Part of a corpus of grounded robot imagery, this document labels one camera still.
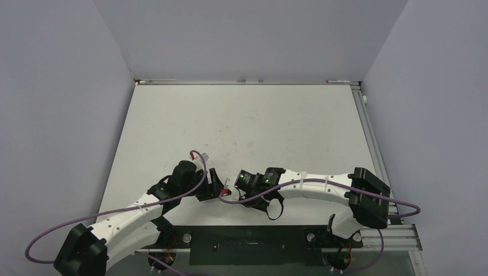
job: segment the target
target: white plastic segment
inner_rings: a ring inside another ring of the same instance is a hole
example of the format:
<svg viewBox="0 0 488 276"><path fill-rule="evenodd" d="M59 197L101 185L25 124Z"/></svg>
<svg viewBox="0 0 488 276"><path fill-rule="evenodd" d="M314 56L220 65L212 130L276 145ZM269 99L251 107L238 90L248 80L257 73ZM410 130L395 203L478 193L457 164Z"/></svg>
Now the white plastic segment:
<svg viewBox="0 0 488 276"><path fill-rule="evenodd" d="M118 261L133 254L134 251L154 244L158 240L159 234L160 231L158 231L154 223L146 223L142 227L139 227L116 246L109 248L107 252L109 259L107 260L106 269L108 270Z"/></svg>
<svg viewBox="0 0 488 276"><path fill-rule="evenodd" d="M335 214L334 220L332 221L332 234L343 239L350 238L363 226L353 217L352 210L349 207L349 199L344 196L349 190L331 184L325 184L323 182L303 182L304 179L312 178L334 181L346 186L352 185L352 180L348 178L347 174L318 175L286 170L286 172L281 175L279 184L293 180L300 180L300 183L282 187L278 192L284 198L313 198L346 206L347 208L344 208L339 214Z"/></svg>
<svg viewBox="0 0 488 276"><path fill-rule="evenodd" d="M364 226L353 217L352 210L345 208L336 214L332 221L332 234L348 239Z"/></svg>
<svg viewBox="0 0 488 276"><path fill-rule="evenodd" d="M143 194L129 207L158 202L159 199L152 194ZM108 250L115 247L128 235L145 223L161 216L163 205L139 208L137 210L118 213L104 221L90 225L91 232L99 239L105 239Z"/></svg>
<svg viewBox="0 0 488 276"><path fill-rule="evenodd" d="M351 186L352 180L348 178L347 174L340 175L318 175L318 174L306 174L304 172L296 172L288 170L281 175L279 184L300 180L302 175L305 175L303 179L319 178L324 180L331 180L346 186ZM326 200L330 202L336 202L344 206L348 206L349 199L344 197L344 193L348 190L325 184L323 182L300 182L293 185L288 185L280 188L278 192L284 198L313 198L316 200Z"/></svg>

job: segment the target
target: screw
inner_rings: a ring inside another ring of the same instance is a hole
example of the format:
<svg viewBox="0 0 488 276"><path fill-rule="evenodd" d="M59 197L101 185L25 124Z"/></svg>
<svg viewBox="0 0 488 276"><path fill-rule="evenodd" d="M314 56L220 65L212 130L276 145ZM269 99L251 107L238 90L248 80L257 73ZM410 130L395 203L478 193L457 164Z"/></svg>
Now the screw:
<svg viewBox="0 0 488 276"><path fill-rule="evenodd" d="M191 240L192 240L192 235L188 233L183 235L183 242L189 243Z"/></svg>
<svg viewBox="0 0 488 276"><path fill-rule="evenodd" d="M312 242L314 239L315 239L315 234L314 234L314 233L309 233L309 234L307 235L307 240L308 240L309 242Z"/></svg>
<svg viewBox="0 0 488 276"><path fill-rule="evenodd" d="M355 240L356 242L360 242L361 241L361 234L359 233L355 233L353 236L352 236L352 239Z"/></svg>

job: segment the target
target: black mounting plate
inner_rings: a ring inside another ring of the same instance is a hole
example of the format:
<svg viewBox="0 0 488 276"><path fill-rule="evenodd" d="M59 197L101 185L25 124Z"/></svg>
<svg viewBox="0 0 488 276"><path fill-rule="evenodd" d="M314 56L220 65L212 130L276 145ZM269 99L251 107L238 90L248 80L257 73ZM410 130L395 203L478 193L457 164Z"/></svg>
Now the black mounting plate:
<svg viewBox="0 0 488 276"><path fill-rule="evenodd" d="M303 263L306 266L323 265L314 257L307 235L317 236L315 250L338 248L337 241L321 240L327 225L273 225L273 226L173 226L177 236L173 248L190 248L190 265L281 265ZM182 236L192 235L190 243ZM362 247L353 242L353 248ZM147 248L166 248L163 239Z"/></svg>

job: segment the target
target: black bracket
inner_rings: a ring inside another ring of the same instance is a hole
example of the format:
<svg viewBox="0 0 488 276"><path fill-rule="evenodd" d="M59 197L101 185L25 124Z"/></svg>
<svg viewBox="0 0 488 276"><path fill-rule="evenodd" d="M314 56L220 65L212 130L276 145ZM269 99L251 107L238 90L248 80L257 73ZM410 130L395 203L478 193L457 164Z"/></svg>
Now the black bracket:
<svg viewBox="0 0 488 276"><path fill-rule="evenodd" d="M54 260L54 268L61 275L105 275L108 259L106 240L99 240L91 231L91 227L86 228L83 224L71 229Z"/></svg>
<svg viewBox="0 0 488 276"><path fill-rule="evenodd" d="M390 197L390 187L365 168L355 168L348 177L352 179L354 188ZM358 223L374 229L388 227L388 201L353 191L345 196L349 198L349 207Z"/></svg>

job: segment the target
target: purple cable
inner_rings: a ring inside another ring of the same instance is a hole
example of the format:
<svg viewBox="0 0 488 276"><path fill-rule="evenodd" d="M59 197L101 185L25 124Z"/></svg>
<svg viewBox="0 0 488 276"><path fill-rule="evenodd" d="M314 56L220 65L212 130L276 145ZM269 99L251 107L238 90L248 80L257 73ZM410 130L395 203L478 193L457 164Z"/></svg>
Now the purple cable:
<svg viewBox="0 0 488 276"><path fill-rule="evenodd" d="M320 178L304 179L303 182L322 182L322 183L326 183L325 182L325 179L320 179ZM276 185L275 187L272 187L272 188L270 188L268 190L263 191L260 194L257 194L255 196L252 196L250 198L246 198L245 200L238 200L238 201L225 200L225 199L222 198L222 194L219 195L219 199L220 199L220 201L225 202L225 203L228 203L228 204L242 204L242 203L247 203L247 202L256 200L256 199L258 199L258 198L260 198L260 197L262 197L262 196L264 196L266 194L269 194L272 191L276 191L276 190L278 190L281 187L288 186L288 185L291 185L291 184L297 184L297 183L300 183L300 180L293 180L293 181L289 181L289 182L286 182L286 183L283 183L283 184L279 184L279 185ZM398 214L398 215L394 215L394 216L388 216L389 219L401 219L402 217L410 217L410 216L413 216L413 215L416 215L416 214L420 213L420 207L417 206L417 205L415 205L415 204L412 204L412 203L408 203L408 202L401 201L401 200L396 200L394 198L385 197L384 195L379 195L379 194L371 193L371 192L368 192L368 191L363 191L363 190L360 190L358 188L349 187L349 186L346 186L346 185L343 185L343 184L340 184L340 183L337 183L337 182L334 182L334 181L330 181L330 180L327 180L327 184L331 184L333 186L337 186L337 187L340 187L340 188L343 188L343 189L351 190L351 191L356 192L356 193L365 194L365 195L370 196L370 197L379 198L381 200L385 200L385 201L393 202L393 203L396 203L396 204L400 204L400 205L412 207L412 208L415 209L415 211L410 212L410 213Z"/></svg>
<svg viewBox="0 0 488 276"><path fill-rule="evenodd" d="M94 219L96 217L104 216L104 215L107 215L107 214L113 214L113 213L120 213L120 212L127 212L127 211L132 211L132 210L138 210L140 208L146 208L146 207L151 207L151 206L154 206L154 205L160 205L160 204L172 202L172 201L179 200L180 198L184 198L184 197L190 195L191 193L193 193L196 189L198 189L200 187L200 185L204 182L205 177L207 177L207 164L205 163L205 159L203 158L203 156L199 152L197 152L195 150L190 151L190 154L191 153L194 153L194 154L196 154L196 155L199 156L199 158L200 158L200 160L202 161L202 164L203 164L203 172L204 172L203 173L203 176L201 177L200 182L193 189L187 191L184 194L178 195L177 197L169 198L167 200L162 200L162 201L153 202L153 203L150 203L150 204L145 204L145 205L140 205L140 206L134 206L134 207L128 207L128 208L115 209L115 210L105 211L105 212L101 212L101 213L97 213L97 214L91 214L91 215L86 216L86 217L80 217L80 218L77 218L75 220L66 221L65 223L61 223L59 225L56 225L56 226L54 226L54 227L52 227L52 228L50 228L50 229L42 232L38 236L36 236L27 245L27 248L24 251L24 255L25 255L26 259L29 260L29 261L31 261L31 262L33 262L33 263L41 263L41 264L45 264L45 265L49 265L49 264L54 263L54 260L40 260L40 259L36 259L36 258L34 258L34 257L31 256L30 251L31 251L32 246L38 240L40 240L45 235L47 235L47 234L49 234L49 233L51 233L51 232L53 232L55 230L58 230L59 228L63 228L65 226L68 226L68 225L73 224L73 223L79 223L80 221Z"/></svg>
<svg viewBox="0 0 488 276"><path fill-rule="evenodd" d="M168 264L166 264L165 262L163 262L162 260L154 257L154 256L151 256L149 255L148 253L146 252L141 252L141 251L136 251L134 252L136 254L139 254L141 256L144 256L144 257L148 257L149 259L159 263L160 265L164 266L165 268L171 270L172 272L174 272L175 274L173 273L164 273L163 274L167 274L167 275L180 275L180 276L207 276L206 274L202 274L202 273L186 273L186 274L183 274L181 272L179 272L178 270L172 268L171 266L169 266Z"/></svg>
<svg viewBox="0 0 488 276"><path fill-rule="evenodd" d="M380 259L381 257L383 256L383 251L384 251L384 240L383 240L383 234L381 233L380 229L377 229L378 230L378 233L380 233L380 239L382 241L382 248L380 250L380 254L378 254L378 256L376 256L376 258L369 264L363 266L363 267L358 267L356 269L346 269L346 270L342 270L343 273L352 273L352 272L358 272L358 271L361 271L361 270L365 270L365 269L368 269L372 266L374 266ZM341 272L341 270L339 269L335 269L333 268L335 271L337 272Z"/></svg>

